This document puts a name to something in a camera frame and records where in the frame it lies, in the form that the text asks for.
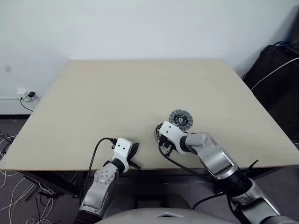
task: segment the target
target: wall socket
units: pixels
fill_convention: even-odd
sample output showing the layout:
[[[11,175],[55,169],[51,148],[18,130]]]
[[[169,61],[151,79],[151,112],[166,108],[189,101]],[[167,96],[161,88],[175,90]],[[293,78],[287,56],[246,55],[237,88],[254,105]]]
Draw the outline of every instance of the wall socket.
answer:
[[[30,97],[26,97],[30,92],[35,92],[35,96],[30,98]],[[24,101],[26,102],[29,102],[29,101],[33,101],[33,100],[36,100],[37,98],[40,98],[41,95],[38,93],[38,91],[36,90],[18,90],[16,93],[15,93],[15,96],[18,97],[18,98],[25,98]]]

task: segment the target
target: gray carpet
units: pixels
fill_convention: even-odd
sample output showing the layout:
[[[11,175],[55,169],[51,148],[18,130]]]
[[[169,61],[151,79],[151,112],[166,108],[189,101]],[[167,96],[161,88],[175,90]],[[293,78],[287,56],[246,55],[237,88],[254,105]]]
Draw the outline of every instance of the gray carpet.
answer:
[[[0,120],[0,133],[17,134],[26,120]],[[0,209],[9,205],[11,200],[12,190],[15,185],[22,179],[22,175],[18,174],[13,177],[7,177],[6,184],[0,189]],[[0,174],[0,186],[4,181],[4,175]],[[267,193],[272,201],[279,207],[282,214],[289,216],[295,220],[299,220],[299,169],[298,167],[282,168],[274,173],[271,173],[257,180],[259,186]],[[31,184],[28,180],[15,191],[15,198]],[[146,185],[145,188],[151,189],[153,192],[158,192],[161,189],[159,185]],[[116,193],[121,191],[123,186],[115,188]],[[184,197],[184,199],[192,206],[198,200],[213,194],[209,187],[205,184],[184,184],[184,183],[169,183],[163,186],[167,193],[175,193]],[[38,212],[36,208],[37,196],[39,203],[39,195],[35,194],[31,200],[24,202],[20,200],[16,205],[12,223],[24,224],[26,220],[35,217],[37,220]],[[78,199],[64,195],[54,202],[54,208],[47,217],[52,224],[59,221],[59,224],[71,224],[77,214],[79,208]],[[198,210],[226,218],[231,221],[238,222],[230,213],[226,198],[224,196],[207,201],[197,207]],[[0,223],[9,224],[8,209],[0,211]]]

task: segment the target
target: table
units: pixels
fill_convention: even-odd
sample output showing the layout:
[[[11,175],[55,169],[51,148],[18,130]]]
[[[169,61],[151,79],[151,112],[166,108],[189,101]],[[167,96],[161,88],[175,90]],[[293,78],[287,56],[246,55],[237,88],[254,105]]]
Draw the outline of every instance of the table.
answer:
[[[239,164],[299,164],[299,153],[222,60],[71,60],[16,137],[0,169],[87,170],[97,141],[139,142],[133,162],[142,169],[177,168],[157,149],[154,129],[175,109],[193,116],[190,132],[205,131]],[[198,157],[172,153],[190,167]],[[112,157],[103,142],[93,169]]]

